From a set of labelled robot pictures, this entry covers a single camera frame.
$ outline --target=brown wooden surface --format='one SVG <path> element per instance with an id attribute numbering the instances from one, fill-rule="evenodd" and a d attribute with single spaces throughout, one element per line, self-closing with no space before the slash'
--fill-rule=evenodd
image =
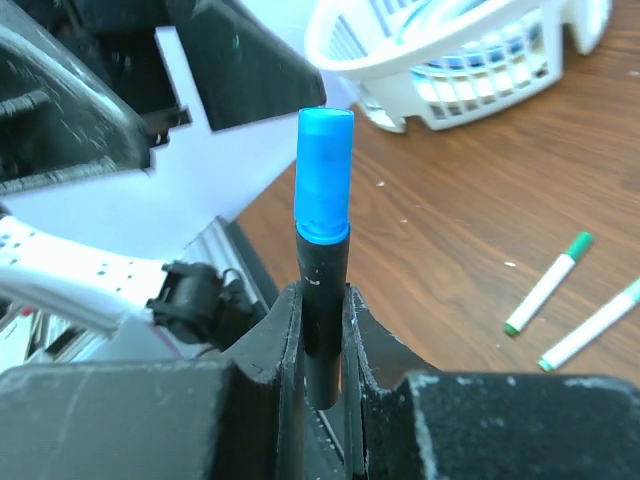
<path id="1" fill-rule="evenodd" d="M 394 135 L 357 116 L 349 280 L 437 367 L 536 371 L 640 275 L 638 19 L 637 0 L 618 0 L 595 53 L 568 48 L 556 86 L 471 125 L 413 122 Z M 298 278 L 293 181 L 292 167 L 239 219 L 279 287 Z M 582 230 L 595 246 L 530 327 L 506 337 L 505 319 Z M 640 308 L 561 371 L 640 385 L 639 365 Z"/>

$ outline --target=laundry basket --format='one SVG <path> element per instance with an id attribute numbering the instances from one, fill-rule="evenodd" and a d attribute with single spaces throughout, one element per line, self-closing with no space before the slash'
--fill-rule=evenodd
<path id="1" fill-rule="evenodd" d="M 562 76 L 562 26 L 590 53 L 612 0 L 320 0 L 309 60 L 335 72 L 377 126 L 434 130 L 486 117 Z"/>

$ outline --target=white marker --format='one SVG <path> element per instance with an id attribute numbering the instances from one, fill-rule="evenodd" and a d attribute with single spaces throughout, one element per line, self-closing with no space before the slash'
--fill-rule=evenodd
<path id="1" fill-rule="evenodd" d="M 640 278 L 545 353 L 538 365 L 545 372 L 560 367 L 598 335 L 624 317 L 640 301 Z"/>
<path id="2" fill-rule="evenodd" d="M 569 248 L 553 262 L 551 268 L 547 270 L 547 273 L 542 276 L 531 293 L 526 296 L 520 306 L 511 314 L 507 323 L 504 324 L 504 332 L 507 335 L 515 337 L 524 329 L 592 243 L 593 237 L 587 232 L 582 232 Z"/>

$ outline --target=blue marker cap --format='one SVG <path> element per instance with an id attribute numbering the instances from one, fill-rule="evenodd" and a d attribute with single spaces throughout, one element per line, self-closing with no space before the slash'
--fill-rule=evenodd
<path id="1" fill-rule="evenodd" d="M 316 245 L 349 235 L 349 190 L 354 114 L 306 108 L 298 117 L 298 158 L 293 216 L 298 233 Z"/>

